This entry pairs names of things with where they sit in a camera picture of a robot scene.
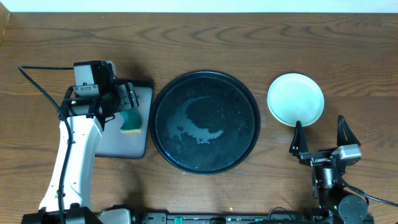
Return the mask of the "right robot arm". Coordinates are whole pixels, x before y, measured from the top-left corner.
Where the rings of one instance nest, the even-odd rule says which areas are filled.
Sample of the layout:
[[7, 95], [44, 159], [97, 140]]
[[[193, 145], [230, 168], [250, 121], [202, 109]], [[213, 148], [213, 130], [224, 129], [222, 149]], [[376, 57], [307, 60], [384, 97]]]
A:
[[310, 152], [303, 126], [296, 122], [289, 152], [300, 164], [313, 168], [313, 197], [319, 201], [319, 208], [309, 211], [308, 219], [314, 223], [374, 223], [368, 213], [369, 200], [361, 193], [349, 192], [350, 186], [343, 180], [346, 168], [357, 163], [362, 153], [361, 143], [342, 115], [338, 117], [336, 144]]

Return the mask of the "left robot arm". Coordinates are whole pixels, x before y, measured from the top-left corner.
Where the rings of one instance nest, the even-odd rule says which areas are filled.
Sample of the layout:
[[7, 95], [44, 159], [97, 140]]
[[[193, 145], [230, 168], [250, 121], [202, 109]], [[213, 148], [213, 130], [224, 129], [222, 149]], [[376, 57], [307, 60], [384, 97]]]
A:
[[75, 85], [61, 105], [44, 92], [58, 111], [60, 144], [50, 185], [36, 213], [23, 223], [131, 223], [127, 208], [112, 208], [99, 215], [91, 211], [91, 178], [97, 147], [106, 122], [119, 113], [122, 133], [138, 133], [142, 118], [137, 112], [134, 86], [117, 81], [111, 61], [77, 62], [71, 67]]

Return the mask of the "green yellow sponge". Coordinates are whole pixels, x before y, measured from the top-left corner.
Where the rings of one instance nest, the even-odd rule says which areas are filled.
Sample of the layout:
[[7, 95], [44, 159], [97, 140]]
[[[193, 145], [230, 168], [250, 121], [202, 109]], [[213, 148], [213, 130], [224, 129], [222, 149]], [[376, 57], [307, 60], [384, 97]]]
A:
[[142, 118], [137, 109], [120, 112], [123, 118], [123, 124], [120, 127], [120, 132], [124, 134], [140, 133], [142, 131]]

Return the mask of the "light blue plate front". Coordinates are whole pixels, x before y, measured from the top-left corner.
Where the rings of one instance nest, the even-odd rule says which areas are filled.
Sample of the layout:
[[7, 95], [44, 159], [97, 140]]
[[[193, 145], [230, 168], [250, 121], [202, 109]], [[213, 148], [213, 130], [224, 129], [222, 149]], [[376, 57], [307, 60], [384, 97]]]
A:
[[325, 99], [318, 84], [300, 73], [286, 73], [276, 78], [267, 92], [267, 105], [275, 119], [294, 127], [315, 123], [322, 115]]

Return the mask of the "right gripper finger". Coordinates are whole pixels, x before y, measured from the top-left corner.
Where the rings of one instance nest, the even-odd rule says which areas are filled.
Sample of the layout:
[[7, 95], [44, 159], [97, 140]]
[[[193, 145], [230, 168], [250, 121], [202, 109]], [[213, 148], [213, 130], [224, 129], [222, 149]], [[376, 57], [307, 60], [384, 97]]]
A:
[[351, 144], [357, 144], [361, 146], [360, 141], [350, 130], [343, 115], [338, 116], [338, 129], [337, 129], [337, 146], [346, 146]]
[[289, 148], [289, 152], [292, 155], [302, 155], [309, 153], [307, 141], [305, 139], [305, 133], [300, 121], [296, 122], [295, 132]]

